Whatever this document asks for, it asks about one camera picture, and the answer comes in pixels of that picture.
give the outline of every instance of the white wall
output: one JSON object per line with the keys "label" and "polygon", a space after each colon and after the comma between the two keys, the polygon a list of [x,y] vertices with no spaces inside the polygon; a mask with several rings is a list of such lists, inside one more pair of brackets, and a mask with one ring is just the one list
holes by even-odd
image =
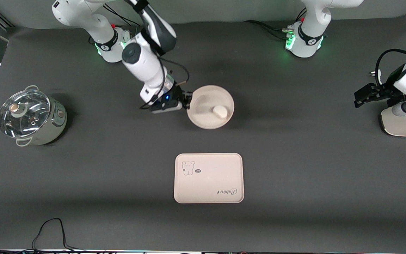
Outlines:
{"label": "white wall", "polygon": [[[299,0],[149,0],[153,8],[172,24],[247,19],[261,21],[291,20],[304,7]],[[0,13],[16,26],[36,29],[63,28],[56,21],[51,5],[54,0],[0,0]],[[109,5],[120,15],[140,22],[138,15],[123,1]],[[101,8],[111,23],[124,24]],[[406,14],[406,0],[364,0],[353,9],[333,9],[334,19],[391,18]]]}

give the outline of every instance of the gray table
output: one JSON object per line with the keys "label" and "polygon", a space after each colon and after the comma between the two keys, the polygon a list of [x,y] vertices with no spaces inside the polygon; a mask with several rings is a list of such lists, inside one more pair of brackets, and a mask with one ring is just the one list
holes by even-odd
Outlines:
{"label": "gray table", "polygon": [[[254,24],[174,28],[166,56],[189,68],[185,88],[216,84],[234,97],[223,128],[138,110],[142,84],[103,61],[84,30],[10,31],[0,106],[38,85],[70,119],[46,146],[18,148],[0,133],[0,248],[30,246],[61,217],[69,244],[86,249],[406,253],[406,138],[380,130],[384,102],[353,104],[379,54],[406,50],[406,17],[333,21],[311,59]],[[385,57],[385,75],[405,59]],[[243,156],[244,201],[174,201],[174,158],[200,152]],[[61,248],[58,224],[38,247]]]}

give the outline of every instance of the green indicator light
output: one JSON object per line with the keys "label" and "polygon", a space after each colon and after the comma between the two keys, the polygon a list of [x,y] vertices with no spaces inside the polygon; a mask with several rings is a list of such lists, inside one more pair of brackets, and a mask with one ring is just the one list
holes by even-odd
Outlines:
{"label": "green indicator light", "polygon": [[97,46],[97,44],[96,44],[96,43],[95,43],[95,48],[97,48],[97,50],[98,50],[98,55],[100,55],[100,56],[101,56],[100,49],[98,48],[98,46]]}
{"label": "green indicator light", "polygon": [[320,48],[320,46],[322,45],[322,41],[324,40],[324,36],[322,36],[322,38],[320,39],[319,45],[317,46],[317,49]]}
{"label": "green indicator light", "polygon": [[290,38],[290,42],[286,43],[286,48],[291,49],[292,46],[294,45],[294,42],[295,42],[295,35],[292,35],[292,37]]}

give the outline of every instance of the cartoon bear logo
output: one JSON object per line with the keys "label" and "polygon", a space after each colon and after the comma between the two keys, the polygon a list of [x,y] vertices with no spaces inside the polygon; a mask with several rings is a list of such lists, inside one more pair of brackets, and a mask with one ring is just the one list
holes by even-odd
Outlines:
{"label": "cartoon bear logo", "polygon": [[183,161],[182,163],[184,175],[192,175],[195,161]]}

